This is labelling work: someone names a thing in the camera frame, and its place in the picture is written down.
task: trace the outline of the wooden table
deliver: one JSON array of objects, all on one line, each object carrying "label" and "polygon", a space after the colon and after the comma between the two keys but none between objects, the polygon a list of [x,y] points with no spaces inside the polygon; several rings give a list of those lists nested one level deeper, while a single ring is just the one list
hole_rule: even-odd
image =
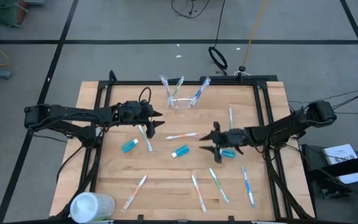
[{"label": "wooden table", "polygon": [[[93,109],[97,82],[83,82],[77,107]],[[198,141],[200,136],[166,140],[170,135],[200,132],[205,136],[218,121],[222,130],[229,128],[228,108],[233,109],[234,126],[258,126],[255,97],[251,86],[210,86],[201,96],[199,108],[191,110],[170,110],[166,108],[166,96],[162,85],[149,86],[152,89],[151,104],[164,116],[155,120],[166,121],[156,128],[150,139],[154,151],[149,152],[137,127],[113,127],[105,134],[98,172],[96,192],[111,195],[116,203],[111,219],[135,220],[143,214],[146,220],[274,220],[271,193],[266,165],[255,149],[242,147],[244,155],[224,158],[223,163],[214,162],[213,154],[199,149],[199,146],[213,145],[212,141]],[[126,100],[137,100],[144,86],[117,85],[112,88],[111,105]],[[198,86],[182,86],[181,92],[196,91]],[[288,116],[288,102],[282,82],[268,82],[268,92],[274,119]],[[123,153],[121,146],[137,138],[139,144],[129,153]],[[171,153],[187,144],[190,152],[182,157],[172,158]],[[64,160],[80,146],[77,139],[68,141]],[[281,150],[288,189],[299,204],[314,216],[313,207],[304,176],[301,157],[287,147]],[[58,213],[70,200],[78,187],[84,150],[72,159],[60,174],[50,211]],[[252,208],[245,188],[241,167],[245,166],[252,186],[256,208]],[[227,203],[219,192],[208,168],[213,168],[230,199]],[[191,172],[198,177],[200,191],[207,207],[201,210],[198,195],[191,181]],[[134,198],[127,211],[122,208],[144,175],[148,178]],[[282,194],[277,188],[281,216],[285,215]]]}]

